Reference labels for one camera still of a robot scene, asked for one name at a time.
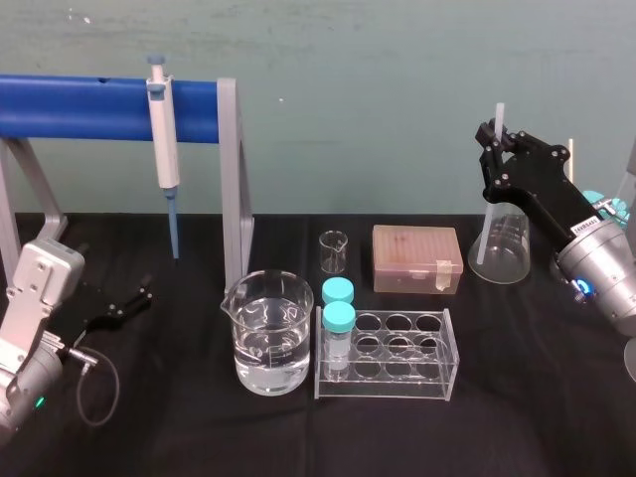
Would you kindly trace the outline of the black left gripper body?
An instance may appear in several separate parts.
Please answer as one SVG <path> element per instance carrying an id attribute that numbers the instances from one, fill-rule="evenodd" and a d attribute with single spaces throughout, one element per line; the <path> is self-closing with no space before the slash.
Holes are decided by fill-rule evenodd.
<path id="1" fill-rule="evenodd" d="M 75 347 L 91 333 L 118 330 L 128 318 L 122 303 L 83 282 L 54 312 L 53 334 L 67 347 Z"/>

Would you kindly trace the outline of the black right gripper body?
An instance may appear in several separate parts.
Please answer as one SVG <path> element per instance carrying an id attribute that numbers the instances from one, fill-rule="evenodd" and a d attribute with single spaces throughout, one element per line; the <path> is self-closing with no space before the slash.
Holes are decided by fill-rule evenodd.
<path id="1" fill-rule="evenodd" d="M 600 214 L 563 171 L 569 152 L 526 133 L 528 154 L 503 161 L 502 190 L 483 190 L 491 204 L 508 203 L 521 209 L 554 247 L 565 247 L 578 235 L 579 224 Z"/>

